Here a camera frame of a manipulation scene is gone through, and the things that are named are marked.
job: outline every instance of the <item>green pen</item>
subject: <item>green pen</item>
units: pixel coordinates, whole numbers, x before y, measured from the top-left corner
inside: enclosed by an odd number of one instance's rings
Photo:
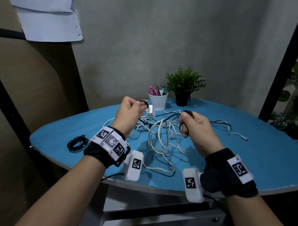
[[[167,87],[164,89],[164,91],[162,92],[162,96],[166,93],[167,91]]]

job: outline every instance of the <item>person's left hand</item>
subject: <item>person's left hand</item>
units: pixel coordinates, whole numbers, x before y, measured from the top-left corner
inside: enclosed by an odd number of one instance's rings
[[[147,106],[144,102],[135,101],[130,97],[124,97],[117,110],[112,127],[118,129],[128,138],[146,108]]]

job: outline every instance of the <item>blue table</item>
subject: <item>blue table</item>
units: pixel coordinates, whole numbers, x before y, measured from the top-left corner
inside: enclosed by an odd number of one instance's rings
[[[102,128],[104,122],[115,116],[118,106],[92,110],[47,124],[35,131],[30,141],[48,159],[69,169],[83,157],[83,152],[69,152],[66,147],[68,141],[82,134],[90,139]],[[232,125],[232,132],[239,133],[249,140],[245,141],[235,134],[228,135],[227,126],[214,124],[215,133],[223,145],[235,154],[239,154],[253,173],[261,195],[298,190],[298,144],[285,133],[246,112],[206,100],[192,99],[190,105],[178,107],[175,99],[168,99],[166,111],[178,109],[199,112],[211,121],[226,121]],[[166,141],[165,131],[161,136],[162,140]],[[147,132],[137,132],[132,134],[127,142],[130,143],[132,150],[144,153],[146,166],[171,170],[162,156],[147,149],[147,140]],[[152,143],[159,147],[157,137],[154,135]],[[190,138],[179,137],[179,145],[189,152],[181,154],[176,148],[170,146],[171,154],[168,159],[176,169],[174,175],[142,167],[141,176],[137,182],[124,181],[119,176],[105,180],[106,183],[140,191],[181,195],[184,191],[182,170],[197,167],[203,171],[205,160],[194,149]],[[111,166],[106,170],[105,176],[119,173],[121,168]]]

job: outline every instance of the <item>paper sheet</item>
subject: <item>paper sheet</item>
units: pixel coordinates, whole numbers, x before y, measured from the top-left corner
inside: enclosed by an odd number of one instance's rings
[[[67,42],[83,39],[73,2],[70,13],[47,13],[18,7],[16,9],[29,41]]]
[[[72,0],[10,0],[13,6],[44,11],[44,12],[71,12]]]

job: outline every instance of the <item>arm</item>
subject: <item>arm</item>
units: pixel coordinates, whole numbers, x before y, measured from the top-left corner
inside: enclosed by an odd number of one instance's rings
[[[182,123],[180,132],[183,137],[190,136],[195,148],[203,157],[224,148],[214,133],[209,120],[196,112],[194,118],[186,112],[181,113],[179,122]],[[280,226],[282,223],[274,215],[260,195],[243,198],[237,195],[226,197],[228,207],[235,226]]]
[[[127,138],[145,109],[143,102],[125,97],[112,127]],[[16,226],[78,225],[105,170],[99,160],[85,155],[24,214]]]

